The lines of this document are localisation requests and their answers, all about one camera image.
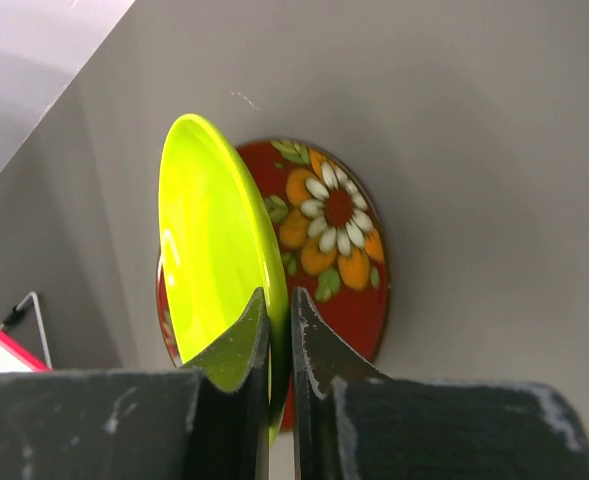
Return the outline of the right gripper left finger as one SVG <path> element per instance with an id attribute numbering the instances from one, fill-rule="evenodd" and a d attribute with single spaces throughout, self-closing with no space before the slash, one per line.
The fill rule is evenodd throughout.
<path id="1" fill-rule="evenodd" d="M 270 322 L 256 289 L 184 367 L 0 373 L 0 479 L 264 479 Z"/>

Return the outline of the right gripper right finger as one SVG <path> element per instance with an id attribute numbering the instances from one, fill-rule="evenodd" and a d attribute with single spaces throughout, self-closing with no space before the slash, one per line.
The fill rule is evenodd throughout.
<path id="1" fill-rule="evenodd" d="M 300 479 L 589 479 L 589 439 L 535 382 L 393 379 L 291 300 Z"/>

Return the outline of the red floral plate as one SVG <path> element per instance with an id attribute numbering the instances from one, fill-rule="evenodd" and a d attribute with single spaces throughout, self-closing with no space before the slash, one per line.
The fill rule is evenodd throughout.
<path id="1" fill-rule="evenodd" d="M 344 164 L 308 143 L 273 138 L 233 147 L 271 220 L 289 303 L 296 288 L 305 288 L 325 321 L 372 359 L 386 321 L 389 274 L 368 195 Z M 160 264 L 158 295 L 170 315 L 161 258 Z M 293 422 L 289 386 L 290 378 L 280 429 Z"/>

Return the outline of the lime green plate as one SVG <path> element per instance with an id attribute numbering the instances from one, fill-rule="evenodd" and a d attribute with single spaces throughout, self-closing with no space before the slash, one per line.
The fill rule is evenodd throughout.
<path id="1" fill-rule="evenodd" d="M 290 378 L 289 300 L 278 242 L 245 163 L 220 130 L 189 113 L 170 127 L 158 181 L 160 258 L 180 357 L 189 361 L 262 288 L 270 324 L 269 438 Z"/>

